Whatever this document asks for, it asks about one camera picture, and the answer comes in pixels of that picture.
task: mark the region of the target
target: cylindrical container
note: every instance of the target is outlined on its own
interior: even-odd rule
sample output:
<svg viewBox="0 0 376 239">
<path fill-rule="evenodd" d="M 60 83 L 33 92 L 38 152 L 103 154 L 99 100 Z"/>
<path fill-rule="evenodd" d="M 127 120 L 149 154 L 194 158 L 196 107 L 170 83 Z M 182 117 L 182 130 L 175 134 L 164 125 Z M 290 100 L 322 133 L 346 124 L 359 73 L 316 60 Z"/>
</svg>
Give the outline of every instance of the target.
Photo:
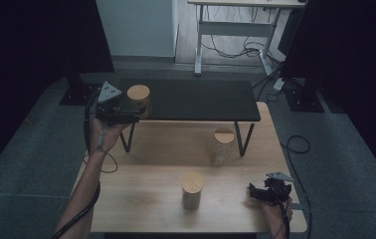
<svg viewBox="0 0 376 239">
<path fill-rule="evenodd" d="M 231 145 L 234 141 L 234 133 L 226 128 L 219 127 L 215 131 L 216 144 L 213 147 L 211 161 L 216 166 L 225 165 L 231 153 Z"/>
<path fill-rule="evenodd" d="M 204 179 L 198 172 L 187 172 L 182 178 L 182 206 L 188 210 L 195 210 L 200 206 L 201 190 Z"/>
<path fill-rule="evenodd" d="M 146 119 L 151 114 L 150 89 L 144 85 L 135 85 L 126 92 L 139 110 L 145 110 L 139 117 Z"/>
</svg>

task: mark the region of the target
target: black backdrop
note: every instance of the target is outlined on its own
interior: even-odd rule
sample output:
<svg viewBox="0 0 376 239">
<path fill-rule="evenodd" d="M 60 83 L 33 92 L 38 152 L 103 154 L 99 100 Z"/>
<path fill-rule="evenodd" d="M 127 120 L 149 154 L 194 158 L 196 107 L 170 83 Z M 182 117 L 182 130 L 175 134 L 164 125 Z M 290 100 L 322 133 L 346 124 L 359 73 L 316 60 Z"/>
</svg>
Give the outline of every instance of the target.
<svg viewBox="0 0 376 239">
<path fill-rule="evenodd" d="M 308 0 L 281 77 L 326 88 L 376 157 L 376 1 Z"/>
<path fill-rule="evenodd" d="M 113 72 L 95 0 L 0 0 L 0 153 L 60 77 Z"/>
</svg>

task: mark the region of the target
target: gray floor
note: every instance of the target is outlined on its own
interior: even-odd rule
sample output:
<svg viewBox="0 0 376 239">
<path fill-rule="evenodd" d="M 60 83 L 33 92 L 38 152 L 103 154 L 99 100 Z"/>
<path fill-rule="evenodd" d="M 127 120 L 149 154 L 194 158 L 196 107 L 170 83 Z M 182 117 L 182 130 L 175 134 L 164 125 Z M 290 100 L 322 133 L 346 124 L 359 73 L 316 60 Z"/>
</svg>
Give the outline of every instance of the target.
<svg viewBox="0 0 376 239">
<path fill-rule="evenodd" d="M 193 67 L 188 65 L 115 65 L 117 76 L 89 74 L 84 79 L 88 83 L 120 78 L 195 79 Z M 254 84 L 264 76 L 260 68 L 205 67 L 201 78 L 243 79 Z M 273 92 L 274 81 L 267 84 L 262 101 Z M 23 123 L 0 155 L 0 238 L 49 238 L 67 203 L 85 152 L 84 108 L 59 106 L 67 86 L 60 80 L 41 95 L 29 114 L 35 124 Z M 256 95 L 261 86 L 254 89 Z M 283 94 L 269 102 L 281 142 L 297 134 L 311 143 L 309 153 L 291 154 L 295 178 L 302 182 L 311 205 L 308 208 L 296 183 L 308 220 L 312 213 L 311 238 L 376 238 L 376 159 L 347 115 L 332 114 L 323 106 L 324 114 L 293 113 Z M 293 141 L 291 146 L 304 148 L 301 141 Z M 306 236 L 300 233 L 291 238 Z M 121 234 L 120 238 L 160 236 Z"/>
</svg>

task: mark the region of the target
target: tabletop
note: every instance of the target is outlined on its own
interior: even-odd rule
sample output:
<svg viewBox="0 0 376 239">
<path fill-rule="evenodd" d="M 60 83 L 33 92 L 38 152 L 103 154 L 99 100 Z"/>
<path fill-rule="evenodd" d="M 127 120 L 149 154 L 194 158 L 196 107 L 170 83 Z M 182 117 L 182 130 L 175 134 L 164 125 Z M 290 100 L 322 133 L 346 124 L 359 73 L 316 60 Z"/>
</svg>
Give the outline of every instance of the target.
<svg viewBox="0 0 376 239">
<path fill-rule="evenodd" d="M 133 150 L 126 153 L 120 143 L 110 151 L 118 169 L 103 173 L 101 193 L 94 207 L 92 232 L 239 232 L 268 231 L 257 199 L 250 197 L 252 182 L 264 188 L 266 173 L 281 171 L 289 175 L 279 139 L 266 104 L 258 103 L 262 120 L 257 122 L 250 148 L 239 156 L 232 144 L 224 166 L 212 166 L 214 131 L 233 123 L 212 121 L 155 121 L 137 124 Z M 240 123 L 248 131 L 249 123 Z M 85 165 L 82 164 L 79 177 Z M 103 170 L 115 164 L 107 157 Z M 182 207 L 181 180 L 195 171 L 204 178 L 197 210 Z M 298 203 L 292 187 L 293 203 Z M 301 210 L 294 210 L 291 232 L 306 230 Z"/>
<path fill-rule="evenodd" d="M 126 91 L 134 85 L 150 89 L 147 120 L 260 120 L 250 81 L 121 79 L 122 109 L 130 108 Z"/>
</svg>

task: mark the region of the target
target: human arm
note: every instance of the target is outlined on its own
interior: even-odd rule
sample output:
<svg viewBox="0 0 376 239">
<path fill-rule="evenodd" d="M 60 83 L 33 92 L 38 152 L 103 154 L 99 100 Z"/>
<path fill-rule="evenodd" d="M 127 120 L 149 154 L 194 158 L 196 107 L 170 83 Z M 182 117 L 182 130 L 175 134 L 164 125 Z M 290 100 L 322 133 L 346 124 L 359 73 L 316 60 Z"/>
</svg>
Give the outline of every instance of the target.
<svg viewBox="0 0 376 239">
<path fill-rule="evenodd" d="M 120 133 L 127 125 L 106 126 L 94 119 L 91 129 L 91 151 L 86 168 L 74 189 L 56 232 L 79 214 L 92 201 L 99 184 L 101 167 L 107 153 L 113 148 Z M 61 238 L 89 238 L 93 220 L 91 209 L 81 220 L 72 226 Z"/>
<path fill-rule="evenodd" d="M 290 207 L 292 199 L 289 198 L 283 203 L 283 207 L 286 208 L 288 220 L 290 222 L 292 218 L 292 209 Z M 283 222 L 282 211 L 278 205 L 271 205 L 267 202 L 260 201 L 260 206 L 263 211 L 265 220 L 269 225 L 269 230 L 273 239 L 285 239 L 286 228 Z"/>
</svg>

